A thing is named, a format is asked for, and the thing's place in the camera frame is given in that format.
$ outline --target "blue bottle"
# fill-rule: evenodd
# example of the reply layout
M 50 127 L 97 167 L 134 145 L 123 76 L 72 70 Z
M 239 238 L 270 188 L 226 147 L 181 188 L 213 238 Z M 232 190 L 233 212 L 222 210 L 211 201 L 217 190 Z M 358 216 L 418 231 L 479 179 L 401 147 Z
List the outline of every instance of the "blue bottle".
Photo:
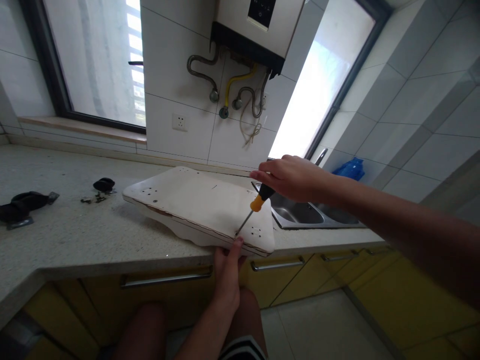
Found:
M 332 174 L 344 176 L 359 181 L 362 176 L 365 175 L 364 166 L 362 165 L 363 162 L 364 161 L 362 159 L 354 157 L 352 160 L 347 161 L 337 170 L 332 172 Z

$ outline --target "drawer handle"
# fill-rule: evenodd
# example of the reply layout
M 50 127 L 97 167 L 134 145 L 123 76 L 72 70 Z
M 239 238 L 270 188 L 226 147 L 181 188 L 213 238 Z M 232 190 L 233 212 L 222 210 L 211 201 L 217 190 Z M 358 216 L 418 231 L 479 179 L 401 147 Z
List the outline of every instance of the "drawer handle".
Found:
M 286 262 L 280 264 L 272 264 L 272 265 L 263 265 L 263 266 L 256 266 L 255 261 L 250 263 L 251 268 L 253 271 L 263 271 L 263 270 L 270 270 L 270 269 L 281 269 L 281 268 L 291 268 L 295 266 L 301 266 L 305 264 L 305 260 L 302 256 L 298 257 L 298 261 L 294 262 Z
M 365 248 L 365 251 L 368 255 L 375 256 L 375 255 L 386 254 L 386 253 L 394 253 L 395 249 L 391 248 L 390 246 L 387 246 L 385 250 L 371 251 L 370 249 Z
M 127 281 L 127 275 L 123 275 L 120 280 L 120 289 L 130 289 L 130 288 L 138 288 L 150 285 L 158 285 L 158 284 L 165 284 L 165 283 L 176 283 L 188 280 L 199 280 L 199 279 L 208 279 L 214 273 L 213 266 L 210 266 L 207 273 L 194 273 L 188 275 L 180 275 L 180 276 L 169 276 L 169 277 L 158 277 L 153 279 L 147 280 L 134 280 L 134 281 Z
M 351 254 L 350 255 L 345 255 L 345 256 L 335 256 L 335 257 L 327 257 L 324 254 L 320 255 L 322 260 L 326 263 L 332 262 L 332 261 L 339 261 L 339 260 L 348 260 L 348 259 L 353 259 L 353 258 L 358 258 L 359 253 L 356 252 L 355 250 L 350 250 Z

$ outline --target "leg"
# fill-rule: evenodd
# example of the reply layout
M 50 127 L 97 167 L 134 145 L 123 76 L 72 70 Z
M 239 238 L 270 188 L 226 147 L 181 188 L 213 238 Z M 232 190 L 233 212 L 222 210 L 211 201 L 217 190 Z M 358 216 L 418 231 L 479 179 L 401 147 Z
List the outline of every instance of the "leg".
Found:
M 225 345 L 246 335 L 251 335 L 263 350 L 265 356 L 269 356 L 267 354 L 259 303 L 253 292 L 247 288 L 242 288 L 240 289 L 240 306 L 233 316 L 230 330 L 228 330 L 226 335 Z
M 167 321 L 159 303 L 142 305 L 126 327 L 113 360 L 163 360 Z

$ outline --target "countertop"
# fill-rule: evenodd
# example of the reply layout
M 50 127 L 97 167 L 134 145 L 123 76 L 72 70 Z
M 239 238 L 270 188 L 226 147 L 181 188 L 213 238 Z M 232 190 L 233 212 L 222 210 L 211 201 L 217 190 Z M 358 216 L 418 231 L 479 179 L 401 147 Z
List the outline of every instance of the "countertop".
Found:
M 56 192 L 52 205 L 32 211 L 34 224 L 7 231 L 0 224 L 0 329 L 46 281 L 210 264 L 213 249 L 179 239 L 140 214 L 122 190 L 170 169 L 106 157 L 21 145 L 0 146 L 0 204 L 17 194 Z M 251 179 L 208 172 L 251 189 Z M 100 203 L 92 184 L 115 181 L 116 194 Z M 272 217 L 275 256 L 382 245 L 369 229 L 282 230 Z

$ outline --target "sink basin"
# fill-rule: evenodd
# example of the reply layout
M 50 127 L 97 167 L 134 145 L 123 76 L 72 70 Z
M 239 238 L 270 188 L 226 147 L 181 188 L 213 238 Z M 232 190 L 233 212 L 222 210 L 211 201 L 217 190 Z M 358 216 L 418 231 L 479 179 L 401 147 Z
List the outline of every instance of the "sink basin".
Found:
M 258 191 L 260 182 L 251 183 Z M 270 198 L 271 214 L 282 229 L 365 228 L 356 217 L 343 210 L 311 202 L 295 202 L 275 193 Z

